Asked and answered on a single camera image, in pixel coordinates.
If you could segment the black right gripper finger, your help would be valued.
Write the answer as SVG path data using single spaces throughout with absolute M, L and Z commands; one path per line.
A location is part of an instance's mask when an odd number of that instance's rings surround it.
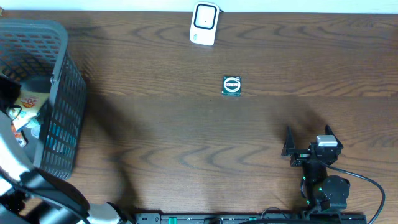
M 332 131 L 332 129 L 330 128 L 329 125 L 326 125 L 326 126 L 325 126 L 325 134 L 334 137 L 333 145 L 334 145 L 335 147 L 337 147 L 337 148 L 339 148 L 339 149 L 342 149 L 342 148 L 343 148 L 342 143 L 341 143 L 340 140 L 336 137 L 336 135 L 333 133 L 333 131 Z
M 294 138 L 291 128 L 287 127 L 287 135 L 284 141 L 282 152 L 293 152 L 295 150 Z

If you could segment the yellow snack bag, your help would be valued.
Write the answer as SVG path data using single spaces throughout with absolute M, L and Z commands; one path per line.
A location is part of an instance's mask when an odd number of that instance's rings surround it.
M 8 115 L 16 131 L 22 129 L 39 115 L 41 107 L 49 98 L 48 93 L 21 90 L 16 102 L 9 108 Z

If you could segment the small green round-logo box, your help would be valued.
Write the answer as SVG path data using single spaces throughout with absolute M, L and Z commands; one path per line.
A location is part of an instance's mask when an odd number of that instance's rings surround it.
M 241 96 L 241 77 L 224 76 L 221 94 L 223 96 Z

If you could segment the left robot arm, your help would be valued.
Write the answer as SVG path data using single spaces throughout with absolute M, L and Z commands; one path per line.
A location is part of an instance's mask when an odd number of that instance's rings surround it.
M 91 204 L 68 182 L 33 166 L 7 114 L 20 89 L 20 84 L 1 75 L 1 222 L 135 223 L 116 205 Z

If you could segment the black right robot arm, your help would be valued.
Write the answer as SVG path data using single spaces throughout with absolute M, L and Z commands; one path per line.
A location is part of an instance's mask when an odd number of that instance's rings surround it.
M 292 130 L 287 129 L 281 155 L 290 157 L 292 167 L 303 169 L 301 193 L 308 204 L 308 208 L 301 212 L 304 219 L 338 216 L 347 208 L 350 182 L 338 175 L 328 175 L 326 170 L 338 160 L 342 149 L 342 143 L 329 126 L 325 126 L 325 134 L 318 135 L 307 149 L 297 149 Z

